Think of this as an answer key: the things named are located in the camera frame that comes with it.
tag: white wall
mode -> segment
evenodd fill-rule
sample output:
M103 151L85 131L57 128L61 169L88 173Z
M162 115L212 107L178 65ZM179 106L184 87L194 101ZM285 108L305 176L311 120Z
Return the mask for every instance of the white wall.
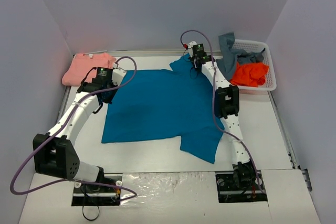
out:
M288 0L267 43L273 92L322 223L336 219L336 2Z
M35 134L55 123L71 54L43 0L0 0L0 6L0 217L12 224L26 197L10 193L10 180ZM17 190L30 187L33 172L30 162Z
M181 48L200 29L265 41L287 0L44 0L75 51ZM196 35L186 36L198 39Z

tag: folded pink cloth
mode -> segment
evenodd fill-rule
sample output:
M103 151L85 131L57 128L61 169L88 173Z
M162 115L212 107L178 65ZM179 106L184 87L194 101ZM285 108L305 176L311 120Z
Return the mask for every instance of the folded pink cloth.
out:
M85 55L76 54L69 70L62 78L62 84L66 86L80 86L80 82L93 67L112 68L115 58L104 52L102 54ZM92 70L86 81L91 82L96 77L97 70Z

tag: cable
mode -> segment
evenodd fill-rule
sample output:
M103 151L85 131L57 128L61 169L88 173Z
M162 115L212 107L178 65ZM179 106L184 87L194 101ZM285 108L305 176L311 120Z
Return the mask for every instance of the cable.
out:
M183 54L182 54L182 59L183 59L185 62L190 62L189 60L185 60L185 59L184 59L184 56L186 56L186 55L185 55L185 52L186 52L186 51L187 51L187 49L184 50L184 52L183 52Z
M91 69L89 70L89 72L86 74L86 76L84 77L84 79L80 82L80 84L83 84L83 83L85 82L86 78L89 76L89 73L90 73L92 70L96 70L96 69L97 69L97 67L93 67L93 68L91 68Z
M186 33L191 32L191 31L194 31L194 32L196 32L196 33L199 33L199 34L203 35L203 37L204 37L204 38L206 39L206 41L208 42L209 47L210 47L211 62L212 62L212 66L214 67L214 66L215 66L215 58L214 58L214 55L213 55L213 50L212 50L211 42L210 42L209 38L208 38L204 33L202 33L201 31L198 31L198 30L193 30L193 29L192 29L192 30L187 30L187 31L183 32L183 33L181 34L181 36L180 36L180 42L181 42L181 44L182 44L182 45L185 45L185 44L183 44L183 42L182 42L182 37L183 37L183 35L186 34ZM216 70L216 68L214 67L213 92L212 92L212 117L213 117L215 126L216 126L221 132L223 132L223 133L225 133L225 134L227 134L227 135L232 136L234 139L236 139L238 142L240 142L240 143L242 144L242 146L245 148L245 150L246 150L246 152L247 152L247 154L248 154L248 156L249 156L249 158L250 158L250 160L251 160L251 163L252 163L252 165L253 165L253 169L254 169L254 171L255 171L255 173L256 173L256 176L257 176L257 182L258 182L258 188L259 188L259 190L260 190L262 193L266 194L266 192L265 192L264 190L262 190L262 188L261 188L260 181L259 181L260 178L259 178L259 176L258 176L258 170L257 170L256 164L255 164L255 162L254 162L254 160L253 160L253 158L252 158L251 152L248 150L248 148L247 148L247 146L245 145L245 143L244 143L242 140L240 140L236 135L234 135L234 134L232 134L232 133L230 133L230 132L227 132L227 131L225 131L225 130L222 130L222 129L218 126L218 124L217 124L216 116L215 116L216 73L217 73L217 70Z
M197 73L195 78L192 78L192 77L191 77L191 71L192 71L193 69L195 69L195 71L196 71L196 73ZM190 76L190 79L193 79L193 80L195 80L195 79L198 77L199 73L200 73L200 72L198 72L198 71L196 70L196 68L195 68L195 67L192 67L192 68L190 69L190 71L189 71L189 76Z
M255 186L252 186L252 198L256 198L256 188Z
M97 220L98 217L99 217L99 215L100 215L100 209L99 209L99 206L98 206L98 205L97 205L97 204L90 198L89 195L87 195L87 193L86 193L86 185L84 185L84 190L83 190L83 188L81 188L81 187L80 187L80 190L81 190L81 192L84 194L83 205L82 205L82 214L83 214L83 217L84 217L86 220L88 220L88 221L94 221L94 220ZM98 214L97 214L97 216L96 216L95 218L93 218L93 219L89 219L89 218L86 217L85 214L84 214L84 206L85 206L85 199L86 199L86 198L88 198L89 201L91 201L92 204L94 204L94 205L98 208Z
M97 108L97 110L93 111L92 114L97 114L102 107L103 107L103 103L101 105L99 105L99 107Z
M250 170L250 167L248 165L246 165L246 164L244 164L244 165L248 169L248 172L250 173L250 184L249 184L249 186L247 186L247 187L244 188L244 191L241 194L244 194L247 191L247 189L252 186L252 183L253 183L253 176L252 176L252 172Z
M112 91L112 90L115 90L115 89L119 89L125 85L127 85L130 81L133 80L136 72L137 72L137 63L135 62L135 60L133 60L131 57L129 56L123 56L121 58L119 58L118 60L116 60L116 63L118 63L120 60L122 59L130 59L131 61L133 61L134 63L134 73L132 75L132 77L127 81L125 82L124 84L121 84L117 87L113 87L113 88L109 88L109 89L102 89L102 90L97 90L97 91L94 91L94 92L91 92L87 95L85 95L84 97L82 97L78 103L74 106L74 108L71 110L69 116L67 117L67 119L65 120L64 124L60 127L60 129L58 131L56 131L52 136L48 137L41 145L39 145L24 161L23 163L20 165L20 167L18 168L18 170L16 171L16 173L14 174L13 178L12 178L12 181L10 182L10 192L12 194L15 194L15 195L24 195L24 194L29 194L29 193L32 193L34 191L37 191L39 189L42 189L44 187L47 187L47 186L50 186L50 185L53 185L53 184L56 184L56 183L59 183L59 182L63 182L63 181L67 181L65 179L59 179L59 180L56 180L56 181L53 181L53 182L49 182L49 183L46 183L44 185L41 185L41 186L38 186L38 187L35 187L33 189L30 189L30 190L27 190L27 191L16 191L14 189L14 184L15 184L15 181L17 179L17 177L20 175L21 171L23 170L23 168L27 165L27 163L32 159L32 157L35 156L36 153L38 153L44 146L46 146L55 136L57 136L64 128L65 126L69 123L71 117L74 115L74 113L76 112L76 110L78 109L78 106L79 104L81 104L86 98L92 96L92 95L95 95L95 94L99 94L99 93L103 93L103 92L107 92L107 91ZM116 188L116 189L123 189L123 190L126 190L126 191L129 191L130 193L133 193L134 195L128 197L128 198L125 198L125 199L122 199L122 200L127 200L127 199L131 199L131 198L134 198L137 196L136 192L134 192L133 190L131 189L128 189L128 188L125 188L125 187L121 187L121 186L115 186L115 185L108 185L108 184L102 184L102 183L96 183L96 182L86 182L86 181L80 181L81 183L83 184L87 184L87 185L96 185L96 186L106 186L106 187L112 187L112 188Z

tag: gray cloth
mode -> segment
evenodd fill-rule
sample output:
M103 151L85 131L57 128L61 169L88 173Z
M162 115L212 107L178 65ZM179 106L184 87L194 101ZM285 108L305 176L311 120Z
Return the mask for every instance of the gray cloth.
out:
M263 51L261 52L246 52L243 49L233 49L235 35L233 32L220 35L218 37L219 47L223 58L217 59L217 66L227 80L231 80L236 72L237 62L240 65L247 63L258 63L264 60Z

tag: orange cloth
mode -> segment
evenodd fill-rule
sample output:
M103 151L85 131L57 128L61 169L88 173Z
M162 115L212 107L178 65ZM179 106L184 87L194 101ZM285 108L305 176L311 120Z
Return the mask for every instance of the orange cloth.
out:
M62 84L65 86L80 86L80 82L85 75L93 67L113 68L116 59L104 52L102 54L76 54L72 60L69 70L62 78ZM97 71L93 70L86 78L87 82L91 82L96 77Z
M263 63L248 63L244 65L237 63L237 70L230 82L234 85L250 87L264 85L268 68L269 66Z

